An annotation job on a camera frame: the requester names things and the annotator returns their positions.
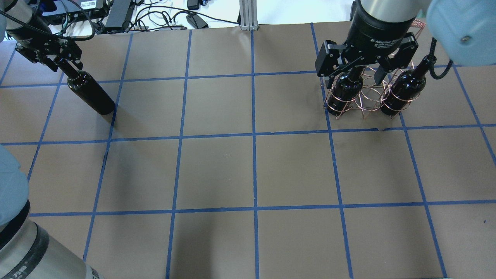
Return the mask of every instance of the black power brick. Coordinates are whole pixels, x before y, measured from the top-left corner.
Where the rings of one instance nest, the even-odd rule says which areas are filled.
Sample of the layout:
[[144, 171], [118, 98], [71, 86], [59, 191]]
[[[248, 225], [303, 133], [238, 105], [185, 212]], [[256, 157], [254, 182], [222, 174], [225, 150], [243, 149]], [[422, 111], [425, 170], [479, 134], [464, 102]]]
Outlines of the black power brick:
[[198, 14], [188, 14], [186, 16], [186, 20], [188, 21], [189, 24], [191, 24], [195, 29], [202, 29], [202, 28], [208, 28], [208, 24], [205, 22], [205, 20], [201, 19], [201, 17]]
[[201, 0], [187, 0], [187, 8], [189, 10], [198, 10], [200, 9]]

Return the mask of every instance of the wine bottle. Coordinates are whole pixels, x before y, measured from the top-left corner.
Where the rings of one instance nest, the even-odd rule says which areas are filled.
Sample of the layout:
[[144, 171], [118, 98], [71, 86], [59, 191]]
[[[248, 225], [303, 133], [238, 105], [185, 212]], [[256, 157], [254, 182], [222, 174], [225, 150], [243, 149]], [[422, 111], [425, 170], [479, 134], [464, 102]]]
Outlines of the wine bottle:
[[336, 81], [336, 85], [332, 94], [327, 100], [327, 111], [335, 116], [341, 116], [352, 105], [362, 86], [364, 80], [362, 79], [362, 72], [365, 66], [351, 68], [351, 70], [344, 75], [341, 75]]
[[69, 88], [86, 104], [101, 115], [114, 111], [116, 104], [89, 73], [74, 69], [61, 57], [55, 58], [54, 62], [67, 75]]
[[431, 58], [427, 55], [415, 69], [402, 72], [382, 101], [380, 110], [387, 115], [395, 116], [410, 101], [417, 98], [426, 86], [426, 73], [434, 63], [435, 57]]

